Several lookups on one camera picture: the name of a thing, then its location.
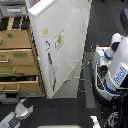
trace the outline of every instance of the label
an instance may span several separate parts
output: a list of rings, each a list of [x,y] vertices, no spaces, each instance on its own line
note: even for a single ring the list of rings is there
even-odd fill
[[[6,55],[0,55],[1,57],[6,57]]]
[[[55,37],[55,48],[58,50],[64,44],[64,30]]]
[[[7,9],[8,13],[20,13],[20,9]]]
[[[27,53],[13,53],[15,58],[24,58],[27,57]]]
[[[25,7],[20,8],[20,14],[27,14]]]
[[[13,68],[10,67],[9,69],[13,69]]]
[[[123,66],[119,66],[117,72],[114,75],[114,82],[120,86],[123,82],[125,76],[127,75],[127,70]]]
[[[48,34],[48,28],[45,28],[45,30],[43,30],[43,36],[46,36]]]
[[[14,38],[12,33],[7,33],[8,38]]]

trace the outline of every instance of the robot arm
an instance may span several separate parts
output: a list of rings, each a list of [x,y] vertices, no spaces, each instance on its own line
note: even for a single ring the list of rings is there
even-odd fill
[[[110,47],[107,47],[107,48],[97,47],[97,50],[95,52],[94,59],[93,59],[93,64],[92,64],[93,70],[95,69],[95,66],[99,61],[100,61],[101,70],[102,69],[105,70],[109,67],[112,61],[113,55],[115,54],[118,48],[118,45],[120,44],[123,38],[124,36],[120,35],[119,33],[115,33],[112,36]]]
[[[30,108],[26,108],[23,105],[25,99],[21,99],[17,104],[15,113],[11,112],[1,122],[0,128],[19,128],[20,120],[26,119],[33,112],[33,105]]]

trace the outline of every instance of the gray object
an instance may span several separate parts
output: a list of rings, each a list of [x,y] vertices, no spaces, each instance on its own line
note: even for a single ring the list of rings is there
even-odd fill
[[[10,120],[9,125],[11,126],[11,128],[15,128],[18,123],[19,120],[16,118],[16,116],[14,116],[13,119]]]
[[[7,97],[7,95],[3,93],[3,94],[0,94],[0,101],[3,104],[17,104],[19,102],[19,95],[16,94],[15,97],[14,96]]]
[[[0,0],[0,5],[16,5],[25,4],[24,0]]]
[[[27,14],[26,6],[24,5],[1,6],[0,8],[3,16],[5,17],[22,17],[22,16],[26,16]]]

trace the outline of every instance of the sticker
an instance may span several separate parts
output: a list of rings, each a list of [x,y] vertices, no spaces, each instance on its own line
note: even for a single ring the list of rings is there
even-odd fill
[[[43,33],[43,36],[46,36],[48,34],[48,28],[45,28],[42,33]]]
[[[20,14],[27,14],[25,7],[20,8]]]
[[[48,49],[50,49],[50,43],[48,41],[46,41],[45,51],[48,51]]]
[[[27,57],[27,53],[13,53],[15,58]]]
[[[55,48],[58,50],[64,44],[64,30],[55,37]]]
[[[14,38],[12,33],[7,33],[8,38]]]
[[[1,57],[6,57],[6,55],[0,55]]]
[[[13,68],[10,67],[9,69],[13,69]]]

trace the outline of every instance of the open drawer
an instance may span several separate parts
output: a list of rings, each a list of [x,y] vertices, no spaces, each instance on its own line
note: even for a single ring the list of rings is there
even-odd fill
[[[0,50],[0,66],[35,65],[31,49]]]
[[[38,92],[40,91],[39,87],[39,78],[35,77],[33,80],[25,81],[12,81],[10,79],[6,82],[0,82],[0,93],[18,93],[18,92]]]
[[[31,48],[27,30],[0,31],[0,49]]]
[[[38,75],[36,65],[30,66],[12,66],[12,67],[0,67],[0,76],[17,76],[17,75]]]

